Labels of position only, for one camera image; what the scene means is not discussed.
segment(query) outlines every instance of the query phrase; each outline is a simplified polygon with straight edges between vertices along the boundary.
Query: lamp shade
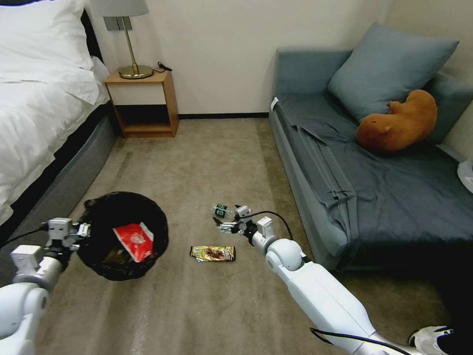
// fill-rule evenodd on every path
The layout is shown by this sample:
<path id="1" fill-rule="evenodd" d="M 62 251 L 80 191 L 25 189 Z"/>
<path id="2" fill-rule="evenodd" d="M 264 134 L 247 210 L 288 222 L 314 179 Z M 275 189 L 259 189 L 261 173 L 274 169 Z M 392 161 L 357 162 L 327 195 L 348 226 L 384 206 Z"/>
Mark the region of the lamp shade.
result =
<path id="1" fill-rule="evenodd" d="M 92 0 L 91 6 L 100 16 L 139 16 L 148 13 L 145 0 Z"/>

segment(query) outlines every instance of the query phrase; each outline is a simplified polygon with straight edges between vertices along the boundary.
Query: green bottle label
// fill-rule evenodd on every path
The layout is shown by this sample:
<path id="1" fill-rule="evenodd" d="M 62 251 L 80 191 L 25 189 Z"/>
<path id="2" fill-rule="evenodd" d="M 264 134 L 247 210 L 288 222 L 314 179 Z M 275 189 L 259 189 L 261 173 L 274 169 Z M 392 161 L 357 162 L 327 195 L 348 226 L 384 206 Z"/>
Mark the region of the green bottle label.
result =
<path id="1" fill-rule="evenodd" d="M 215 215 L 218 217 L 225 218 L 225 215 L 227 214 L 227 206 L 218 204 L 215 206 Z"/>

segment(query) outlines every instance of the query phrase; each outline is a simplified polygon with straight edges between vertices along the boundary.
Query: black trash bag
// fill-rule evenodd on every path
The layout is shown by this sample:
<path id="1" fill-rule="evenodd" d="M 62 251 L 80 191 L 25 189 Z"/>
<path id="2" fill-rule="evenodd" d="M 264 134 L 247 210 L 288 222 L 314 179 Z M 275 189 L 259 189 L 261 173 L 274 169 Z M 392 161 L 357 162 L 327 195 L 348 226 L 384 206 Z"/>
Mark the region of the black trash bag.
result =
<path id="1" fill-rule="evenodd" d="M 89 223 L 90 237 L 77 252 L 85 265 L 112 281 L 142 277 L 168 247 L 168 222 L 159 206 L 134 192 L 112 192 L 84 203 L 81 223 Z M 115 235 L 113 228 L 143 222 L 154 234 L 153 253 L 135 262 Z"/>

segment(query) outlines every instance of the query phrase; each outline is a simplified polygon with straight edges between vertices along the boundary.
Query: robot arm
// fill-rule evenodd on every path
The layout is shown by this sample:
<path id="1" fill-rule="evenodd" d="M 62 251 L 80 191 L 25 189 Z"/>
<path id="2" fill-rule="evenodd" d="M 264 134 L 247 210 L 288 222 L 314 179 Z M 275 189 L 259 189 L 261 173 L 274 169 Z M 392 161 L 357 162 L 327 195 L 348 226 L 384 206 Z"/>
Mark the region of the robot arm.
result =
<path id="1" fill-rule="evenodd" d="M 254 224 L 248 217 L 251 217 L 251 210 L 247 206 L 238 208 L 236 213 L 234 222 L 218 223 L 218 228 L 224 233 L 236 232 L 248 238 L 317 328 L 338 335 L 365 338 L 374 343 L 381 342 L 401 352 L 386 345 L 341 336 L 326 335 L 327 341 L 354 355 L 422 355 L 414 348 L 396 345 L 380 336 L 362 303 L 322 265 L 313 263 L 299 244 L 278 239 L 269 217 L 263 217 Z"/>
<path id="2" fill-rule="evenodd" d="M 0 288 L 0 355 L 33 355 L 34 336 L 46 312 L 49 292 L 68 266 L 78 239 L 88 237 L 88 224 L 74 224 L 69 218 L 48 222 L 49 240 L 42 248 L 20 245 L 11 252 L 18 272 L 13 283 Z"/>

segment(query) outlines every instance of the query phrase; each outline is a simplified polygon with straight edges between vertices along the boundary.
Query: wooden nightstand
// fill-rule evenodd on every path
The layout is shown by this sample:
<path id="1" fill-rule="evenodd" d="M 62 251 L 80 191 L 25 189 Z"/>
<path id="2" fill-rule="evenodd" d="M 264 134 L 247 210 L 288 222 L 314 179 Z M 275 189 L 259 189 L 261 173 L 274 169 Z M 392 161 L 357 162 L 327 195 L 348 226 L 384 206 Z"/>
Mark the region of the wooden nightstand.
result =
<path id="1" fill-rule="evenodd" d="M 144 79 L 123 79 L 114 72 L 105 81 L 125 138 L 174 137 L 179 116 L 169 71 Z"/>

